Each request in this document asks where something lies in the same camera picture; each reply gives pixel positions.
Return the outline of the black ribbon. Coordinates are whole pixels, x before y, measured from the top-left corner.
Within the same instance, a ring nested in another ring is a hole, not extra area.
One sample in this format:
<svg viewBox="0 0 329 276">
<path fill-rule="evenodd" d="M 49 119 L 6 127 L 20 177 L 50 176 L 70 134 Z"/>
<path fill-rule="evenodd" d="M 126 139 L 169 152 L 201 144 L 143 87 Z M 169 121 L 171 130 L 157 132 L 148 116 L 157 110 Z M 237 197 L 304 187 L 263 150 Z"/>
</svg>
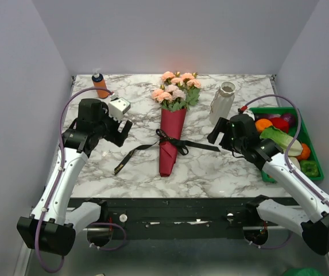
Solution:
<svg viewBox="0 0 329 276">
<path fill-rule="evenodd" d="M 114 175 L 117 175 L 124 166 L 129 162 L 133 155 L 137 151 L 148 150 L 152 146 L 159 145 L 159 174 L 161 177 L 169 177 L 172 173 L 174 164 L 176 163 L 177 154 L 187 155 L 189 153 L 189 147 L 198 148 L 201 150 L 220 152 L 220 149 L 215 146 L 206 144 L 200 144 L 188 140 L 179 140 L 168 136 L 162 129 L 157 129 L 156 134 L 159 137 L 159 141 L 154 144 L 140 145 L 131 150 L 120 164 L 114 169 Z"/>
</svg>

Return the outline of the dark red wrapping paper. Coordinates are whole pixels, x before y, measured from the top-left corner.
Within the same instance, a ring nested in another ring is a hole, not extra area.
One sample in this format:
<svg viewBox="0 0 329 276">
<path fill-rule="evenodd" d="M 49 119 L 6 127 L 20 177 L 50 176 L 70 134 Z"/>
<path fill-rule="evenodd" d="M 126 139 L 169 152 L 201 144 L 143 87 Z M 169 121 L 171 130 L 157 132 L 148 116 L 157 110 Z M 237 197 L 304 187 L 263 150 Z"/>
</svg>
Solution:
<svg viewBox="0 0 329 276">
<path fill-rule="evenodd" d="M 161 110 L 160 129 L 170 137 L 171 140 L 180 140 L 187 109 L 175 112 Z M 159 151 L 159 173 L 161 177 L 169 177 L 177 159 L 177 148 L 170 141 L 160 142 Z"/>
</svg>

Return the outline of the pink flower bunch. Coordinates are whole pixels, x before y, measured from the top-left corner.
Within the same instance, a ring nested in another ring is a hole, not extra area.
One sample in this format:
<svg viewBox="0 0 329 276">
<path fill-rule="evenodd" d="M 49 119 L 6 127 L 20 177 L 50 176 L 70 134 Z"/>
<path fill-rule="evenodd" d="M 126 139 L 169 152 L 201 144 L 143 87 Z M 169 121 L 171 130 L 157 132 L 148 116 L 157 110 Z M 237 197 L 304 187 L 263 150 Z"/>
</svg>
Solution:
<svg viewBox="0 0 329 276">
<path fill-rule="evenodd" d="M 167 71 L 161 76 L 162 83 L 152 92 L 151 98 L 170 112 L 189 109 L 198 103 L 202 89 L 197 75 L 197 72 L 181 74 Z"/>
</svg>

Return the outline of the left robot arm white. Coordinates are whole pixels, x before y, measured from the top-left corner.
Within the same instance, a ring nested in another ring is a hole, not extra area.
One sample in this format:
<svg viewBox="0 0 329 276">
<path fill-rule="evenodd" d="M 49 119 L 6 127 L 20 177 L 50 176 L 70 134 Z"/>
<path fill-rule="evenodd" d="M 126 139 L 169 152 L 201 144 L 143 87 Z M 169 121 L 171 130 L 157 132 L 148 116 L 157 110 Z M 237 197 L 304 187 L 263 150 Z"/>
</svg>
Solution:
<svg viewBox="0 0 329 276">
<path fill-rule="evenodd" d="M 63 146 L 38 204 L 29 217 L 20 217 L 17 230 L 30 249 L 66 256 L 76 235 L 85 227 L 102 227 L 108 221 L 107 204 L 103 200 L 85 200 L 68 212 L 68 203 L 77 178 L 94 148 L 104 139 L 121 147 L 132 126 L 127 121 L 118 128 L 130 102 L 116 98 L 109 103 L 99 99 L 83 99 L 78 116 L 63 132 Z"/>
</svg>

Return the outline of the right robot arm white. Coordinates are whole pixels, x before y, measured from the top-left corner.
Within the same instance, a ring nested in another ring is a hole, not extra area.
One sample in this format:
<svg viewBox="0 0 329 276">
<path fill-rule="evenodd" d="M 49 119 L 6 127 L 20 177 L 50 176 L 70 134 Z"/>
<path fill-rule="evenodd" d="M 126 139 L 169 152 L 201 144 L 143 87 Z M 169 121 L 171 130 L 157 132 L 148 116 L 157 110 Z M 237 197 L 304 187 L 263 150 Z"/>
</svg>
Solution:
<svg viewBox="0 0 329 276">
<path fill-rule="evenodd" d="M 245 220 L 251 225 L 268 221 L 301 236 L 315 253 L 329 252 L 329 195 L 304 175 L 271 139 L 260 139 L 253 119 L 238 114 L 227 120 L 220 118 L 208 141 L 215 143 L 223 137 L 220 146 L 254 164 L 271 175 L 299 204 L 300 209 L 281 205 L 259 195 L 246 205 Z"/>
</svg>

